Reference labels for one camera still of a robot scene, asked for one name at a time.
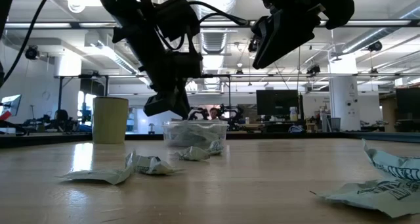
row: paper cup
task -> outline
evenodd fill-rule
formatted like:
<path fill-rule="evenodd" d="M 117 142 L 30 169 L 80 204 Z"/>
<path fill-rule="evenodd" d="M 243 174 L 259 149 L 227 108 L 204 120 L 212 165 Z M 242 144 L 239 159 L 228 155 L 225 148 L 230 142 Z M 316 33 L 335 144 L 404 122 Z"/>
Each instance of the paper cup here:
<path fill-rule="evenodd" d="M 124 143 L 129 101 L 115 97 L 93 99 L 93 142 L 100 144 Z"/>

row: ceiling duct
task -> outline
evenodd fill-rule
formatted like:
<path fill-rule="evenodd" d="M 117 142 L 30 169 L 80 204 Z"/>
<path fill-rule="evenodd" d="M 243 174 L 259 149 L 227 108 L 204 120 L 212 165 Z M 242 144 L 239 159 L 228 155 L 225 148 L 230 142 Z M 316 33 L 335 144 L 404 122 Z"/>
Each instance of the ceiling duct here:
<path fill-rule="evenodd" d="M 221 11 L 231 14 L 236 0 L 197 0 L 208 3 Z M 212 13 L 213 11 L 207 7 L 197 5 L 197 12 L 199 18 Z M 223 19 L 224 17 L 214 17 L 214 19 Z M 227 33 L 200 33 L 201 39 L 201 52 L 205 54 L 223 54 L 226 53 L 226 43 L 228 41 Z M 208 74 L 218 74 L 219 70 L 223 67 L 224 56 L 222 55 L 207 55 L 203 56 L 203 68 Z M 205 87 L 215 89 L 214 79 L 205 79 Z"/>
<path fill-rule="evenodd" d="M 415 1 L 406 8 L 392 15 L 390 19 L 419 19 L 420 18 L 420 0 Z M 352 41 L 342 45 L 337 52 L 339 55 L 353 53 L 359 49 L 362 49 L 376 41 L 380 40 L 383 37 L 386 37 L 395 31 L 399 30 L 401 27 L 389 27 L 389 28 L 379 28 L 367 31 L 366 33 L 359 35 Z"/>

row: wooden table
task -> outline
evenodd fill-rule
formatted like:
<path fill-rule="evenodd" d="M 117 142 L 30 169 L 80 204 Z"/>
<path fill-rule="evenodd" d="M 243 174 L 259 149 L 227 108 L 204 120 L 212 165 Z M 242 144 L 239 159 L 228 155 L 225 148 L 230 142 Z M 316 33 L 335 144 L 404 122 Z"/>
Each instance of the wooden table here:
<path fill-rule="evenodd" d="M 204 162 L 169 159 L 161 141 L 91 143 L 0 150 L 0 223 L 419 223 L 321 201 L 309 191 L 338 189 L 381 176 L 361 142 L 351 139 L 227 141 Z M 396 155 L 420 154 L 416 144 L 372 141 Z M 122 168 L 135 149 L 186 171 L 133 174 L 118 186 L 64 182 L 70 169 Z"/>

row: monitor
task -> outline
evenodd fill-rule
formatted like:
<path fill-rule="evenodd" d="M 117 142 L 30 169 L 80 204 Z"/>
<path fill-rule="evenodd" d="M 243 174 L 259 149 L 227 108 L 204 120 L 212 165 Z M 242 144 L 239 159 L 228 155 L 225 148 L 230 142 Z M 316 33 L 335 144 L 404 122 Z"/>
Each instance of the monitor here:
<path fill-rule="evenodd" d="M 12 114 L 11 116 L 17 116 L 21 98 L 21 95 L 2 98 L 2 106 L 0 106 L 0 115 L 3 115 L 5 112 L 9 111 Z"/>
<path fill-rule="evenodd" d="M 297 90 L 257 90 L 258 115 L 290 115 L 292 106 L 299 107 Z"/>
<path fill-rule="evenodd" d="M 420 107 L 420 88 L 397 89 L 396 103 L 401 114 L 418 114 Z"/>

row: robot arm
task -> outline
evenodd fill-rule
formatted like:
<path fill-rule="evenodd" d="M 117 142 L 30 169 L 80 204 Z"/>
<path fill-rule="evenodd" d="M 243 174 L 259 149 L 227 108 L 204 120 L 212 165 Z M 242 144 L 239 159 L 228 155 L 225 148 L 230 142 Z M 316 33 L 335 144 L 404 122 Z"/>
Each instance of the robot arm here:
<path fill-rule="evenodd" d="M 114 29 L 113 42 L 126 39 L 131 50 L 142 64 L 157 95 L 150 97 L 144 106 L 147 116 L 172 111 L 188 118 L 190 106 L 186 96 L 187 78 L 201 77 L 202 56 L 192 43 L 200 32 L 200 21 L 190 5 L 205 5 L 237 24 L 247 24 L 240 18 L 221 14 L 205 3 L 187 0 L 168 0 L 162 4 L 151 0 L 100 0 L 120 28 Z M 271 16 L 264 16 L 255 23 L 252 31 L 261 42 L 253 63 L 256 69 L 265 68 L 288 52 L 314 38 L 315 26 L 320 24 L 318 14 L 329 17 L 327 29 L 346 24 L 354 12 L 352 0 L 263 0 Z M 184 36 L 189 42 L 189 52 L 176 51 Z M 174 49 L 165 39 L 181 38 Z"/>

